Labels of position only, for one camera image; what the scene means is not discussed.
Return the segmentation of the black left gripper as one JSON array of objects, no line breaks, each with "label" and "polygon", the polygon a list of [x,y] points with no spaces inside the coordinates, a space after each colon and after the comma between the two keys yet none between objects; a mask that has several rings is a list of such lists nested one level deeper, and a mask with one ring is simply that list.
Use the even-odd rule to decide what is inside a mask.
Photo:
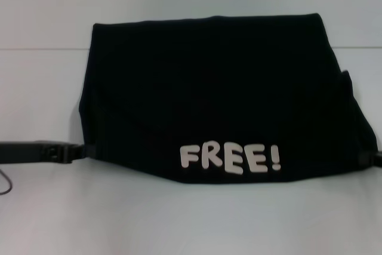
[{"label": "black left gripper", "polygon": [[74,160],[96,159],[95,145],[72,145],[61,142],[1,142],[1,164],[52,162],[70,164]]}]

